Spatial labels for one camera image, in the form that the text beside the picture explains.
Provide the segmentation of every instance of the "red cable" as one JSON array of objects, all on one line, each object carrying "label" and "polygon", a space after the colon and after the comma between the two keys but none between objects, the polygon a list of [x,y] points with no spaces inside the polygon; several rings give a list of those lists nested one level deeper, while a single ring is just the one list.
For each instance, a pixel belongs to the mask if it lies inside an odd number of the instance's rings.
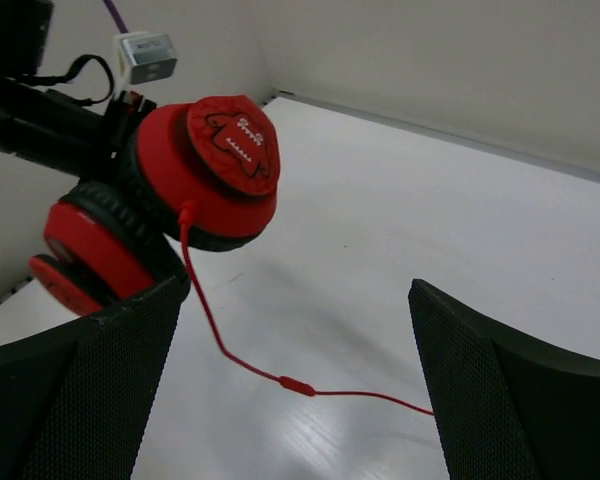
[{"label": "red cable", "polygon": [[255,373],[261,377],[264,377],[268,380],[272,380],[283,388],[287,390],[291,390],[293,392],[299,393],[301,395],[306,395],[307,397],[315,397],[315,396],[356,396],[356,397],[374,397],[380,398],[382,400],[386,400],[389,402],[397,403],[398,405],[402,405],[403,407],[410,408],[415,410],[416,412],[424,413],[425,415],[433,416],[433,412],[431,410],[427,410],[425,408],[418,407],[416,405],[412,405],[403,400],[400,400],[395,397],[391,397],[389,395],[384,395],[382,393],[375,392],[358,392],[358,391],[325,391],[325,390],[316,390],[308,383],[303,383],[295,378],[290,377],[277,377],[271,373],[265,372],[264,370],[260,370],[257,367],[245,362],[244,360],[236,357],[233,353],[231,353],[224,344],[222,340],[222,335],[220,335],[220,330],[218,329],[218,325],[213,316],[213,312],[211,312],[211,307],[209,307],[209,302],[207,301],[207,297],[204,294],[204,290],[202,289],[202,285],[200,284],[200,280],[198,280],[198,276],[196,275],[195,269],[193,268],[193,264],[191,262],[191,257],[189,256],[189,228],[193,225],[193,220],[197,213],[197,206],[193,202],[186,202],[181,210],[180,210],[180,218],[178,220],[178,224],[180,225],[180,244],[182,247],[182,256],[184,257],[184,263],[187,267],[187,273],[191,278],[191,282],[193,283],[194,288],[196,289],[196,293],[198,294],[198,298],[200,299],[200,303],[202,304],[202,308],[204,313],[209,321],[209,326],[211,327],[211,331],[213,332],[213,336],[218,344],[218,348],[222,352],[222,354],[227,357],[232,362],[237,363],[243,368],[246,368],[250,372]]}]

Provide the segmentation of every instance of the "black strap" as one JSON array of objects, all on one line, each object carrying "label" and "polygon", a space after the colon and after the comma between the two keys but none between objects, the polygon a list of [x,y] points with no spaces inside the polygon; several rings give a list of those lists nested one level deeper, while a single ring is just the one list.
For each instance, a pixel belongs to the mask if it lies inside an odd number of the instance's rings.
[{"label": "black strap", "polygon": [[17,80],[20,83],[24,83],[25,85],[29,85],[31,87],[52,87],[58,84],[71,83],[80,74],[85,65],[91,60],[95,60],[103,68],[105,74],[107,75],[107,80],[109,81],[109,91],[107,92],[106,96],[100,100],[92,100],[90,98],[85,98],[74,101],[74,103],[78,106],[89,107],[91,105],[96,105],[98,103],[105,102],[109,97],[111,97],[111,95],[113,95],[113,90],[115,88],[113,72],[111,71],[111,68],[109,67],[105,59],[99,55],[87,54],[79,56],[73,61],[73,63],[69,67],[69,70],[64,75],[51,77],[21,76],[17,77],[15,80]]}]

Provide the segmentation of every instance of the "white table surface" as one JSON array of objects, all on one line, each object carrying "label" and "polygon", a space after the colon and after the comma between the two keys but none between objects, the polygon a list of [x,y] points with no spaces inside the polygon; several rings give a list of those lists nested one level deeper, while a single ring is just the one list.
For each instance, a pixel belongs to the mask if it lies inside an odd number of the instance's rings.
[{"label": "white table surface", "polygon": [[[193,254],[235,353],[428,406],[407,301],[419,277],[600,358],[600,184],[290,100],[265,109],[283,158],[276,217],[243,249]],[[0,306],[0,343],[71,318],[33,282]],[[448,474],[433,419],[254,377],[224,360],[190,295],[133,478]]]}]

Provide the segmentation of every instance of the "cartoon face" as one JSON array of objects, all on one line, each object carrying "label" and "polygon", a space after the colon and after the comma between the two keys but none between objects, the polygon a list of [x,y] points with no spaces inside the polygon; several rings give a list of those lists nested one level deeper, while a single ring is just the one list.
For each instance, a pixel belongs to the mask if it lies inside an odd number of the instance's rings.
[{"label": "cartoon face", "polygon": [[217,129],[212,137],[213,144],[231,153],[247,176],[269,176],[265,138],[249,115],[212,114],[207,116],[207,124]]}]

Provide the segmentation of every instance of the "ear cup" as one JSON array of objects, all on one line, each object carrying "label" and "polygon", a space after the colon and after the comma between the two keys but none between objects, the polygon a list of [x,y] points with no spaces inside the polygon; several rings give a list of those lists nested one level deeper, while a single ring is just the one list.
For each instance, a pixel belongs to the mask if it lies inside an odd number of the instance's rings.
[{"label": "ear cup", "polygon": [[115,301],[115,297],[49,255],[32,257],[29,267],[42,286],[76,315],[89,315]]},{"label": "ear cup", "polygon": [[245,96],[210,97],[151,112],[120,155],[117,186],[173,238],[187,200],[200,204],[190,245],[227,251],[273,217],[280,174],[273,125]]},{"label": "ear cup", "polygon": [[[80,290],[99,303],[102,299],[96,298],[94,291],[112,292],[104,306],[172,275],[182,280],[183,288],[190,288],[184,266],[164,236],[108,185],[82,183],[62,197],[51,208],[44,237],[63,267],[73,273],[88,272],[81,276],[90,278],[87,281],[92,288],[83,283],[78,285]],[[34,261],[33,266],[38,270],[34,273],[40,273],[40,262]],[[76,283],[75,276],[61,273]],[[51,278],[53,285],[56,277]]]},{"label": "ear cup", "polygon": [[[177,213],[168,207],[152,190],[140,172],[135,152],[135,138],[127,144],[120,155],[120,171],[116,185],[148,219],[171,238],[178,240],[180,227]],[[258,237],[260,233],[246,237],[222,237],[205,232],[195,226],[189,230],[189,246],[208,252],[228,252],[240,248]]]},{"label": "ear cup", "polygon": [[64,195],[60,202],[80,208],[120,240],[149,271],[155,281],[175,275],[187,278],[180,258],[161,232],[140,217],[113,187],[85,182]]}]

